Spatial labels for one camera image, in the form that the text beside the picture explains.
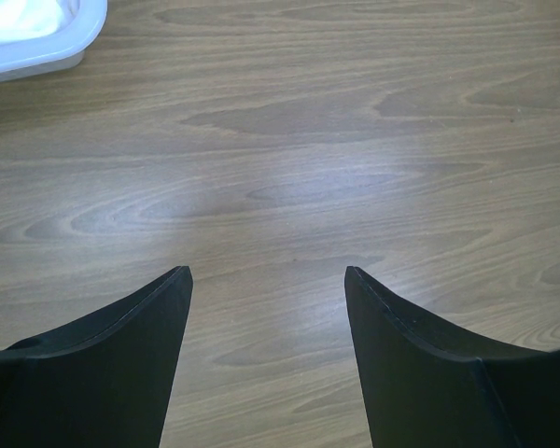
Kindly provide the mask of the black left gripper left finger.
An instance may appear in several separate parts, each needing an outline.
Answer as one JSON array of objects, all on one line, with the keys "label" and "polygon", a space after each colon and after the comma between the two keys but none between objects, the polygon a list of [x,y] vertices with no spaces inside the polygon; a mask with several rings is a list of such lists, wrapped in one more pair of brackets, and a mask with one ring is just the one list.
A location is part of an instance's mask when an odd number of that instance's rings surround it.
[{"label": "black left gripper left finger", "polygon": [[0,350],[0,447],[157,447],[193,281],[175,267]]}]

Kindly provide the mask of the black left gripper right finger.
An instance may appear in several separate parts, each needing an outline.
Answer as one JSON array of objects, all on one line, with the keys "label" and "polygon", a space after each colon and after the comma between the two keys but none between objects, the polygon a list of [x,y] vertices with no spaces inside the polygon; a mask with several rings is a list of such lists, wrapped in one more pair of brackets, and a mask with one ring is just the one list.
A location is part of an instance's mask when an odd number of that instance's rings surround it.
[{"label": "black left gripper right finger", "polygon": [[560,447],[560,349],[503,343],[344,277],[357,370],[376,447]]}]

